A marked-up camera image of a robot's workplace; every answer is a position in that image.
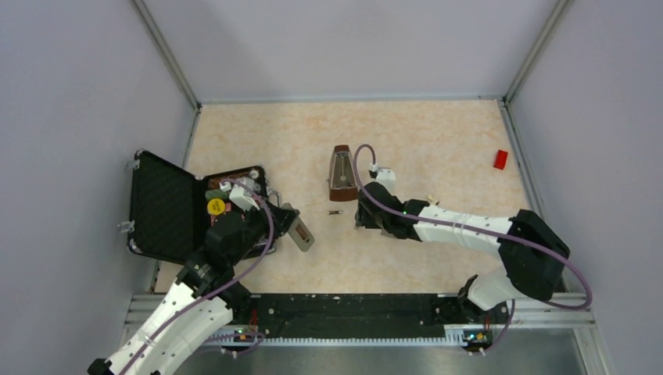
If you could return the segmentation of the white remote control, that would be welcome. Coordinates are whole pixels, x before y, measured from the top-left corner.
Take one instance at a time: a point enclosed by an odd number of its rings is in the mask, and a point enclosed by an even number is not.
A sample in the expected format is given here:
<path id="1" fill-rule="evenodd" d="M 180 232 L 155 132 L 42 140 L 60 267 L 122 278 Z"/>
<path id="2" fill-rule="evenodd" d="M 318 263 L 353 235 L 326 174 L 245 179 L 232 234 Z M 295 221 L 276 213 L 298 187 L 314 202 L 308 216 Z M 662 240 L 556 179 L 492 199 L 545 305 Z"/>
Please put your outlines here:
<path id="1" fill-rule="evenodd" d="M 315 237 L 300 218 L 299 211 L 296 209 L 292 211 L 287 233 L 301 252 L 308 252 L 315 242 Z"/>

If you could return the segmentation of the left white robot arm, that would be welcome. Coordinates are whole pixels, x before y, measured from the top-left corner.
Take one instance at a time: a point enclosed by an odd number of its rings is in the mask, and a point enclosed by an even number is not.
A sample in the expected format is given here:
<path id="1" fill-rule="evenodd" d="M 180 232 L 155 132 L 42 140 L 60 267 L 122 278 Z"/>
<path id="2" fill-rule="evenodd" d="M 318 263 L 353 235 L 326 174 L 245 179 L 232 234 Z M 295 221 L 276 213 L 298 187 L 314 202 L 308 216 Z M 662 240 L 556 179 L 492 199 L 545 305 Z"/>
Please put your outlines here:
<path id="1" fill-rule="evenodd" d="M 220 328 L 248 318 L 250 293 L 240 280 L 267 253 L 239 275 L 235 265 L 258 244 L 269 250 L 276 239 L 291 234 L 299 211 L 272 204 L 244 179 L 224 179 L 220 189 L 228 193 L 231 210 L 216 216 L 151 316 L 117 352 L 94 360 L 89 374 L 173 374 Z"/>

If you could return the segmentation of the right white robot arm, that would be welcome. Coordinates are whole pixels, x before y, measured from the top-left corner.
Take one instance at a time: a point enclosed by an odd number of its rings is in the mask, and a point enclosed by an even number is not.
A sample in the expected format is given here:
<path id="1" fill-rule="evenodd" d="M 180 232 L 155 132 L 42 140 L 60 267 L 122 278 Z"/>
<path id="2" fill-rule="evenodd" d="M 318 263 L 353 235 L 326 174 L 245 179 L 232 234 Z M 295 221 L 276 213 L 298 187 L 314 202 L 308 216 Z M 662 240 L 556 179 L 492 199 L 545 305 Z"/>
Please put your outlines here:
<path id="1" fill-rule="evenodd" d="M 552 299 L 570 251 L 538 214 L 521 209 L 512 217 L 476 216 L 418 199 L 400 201 L 391 181 L 378 173 L 373 178 L 358 192 L 357 227 L 400 240 L 455 244 L 500 261 L 461 288 L 458 310 L 465 320 L 478 322 L 514 298 Z"/>

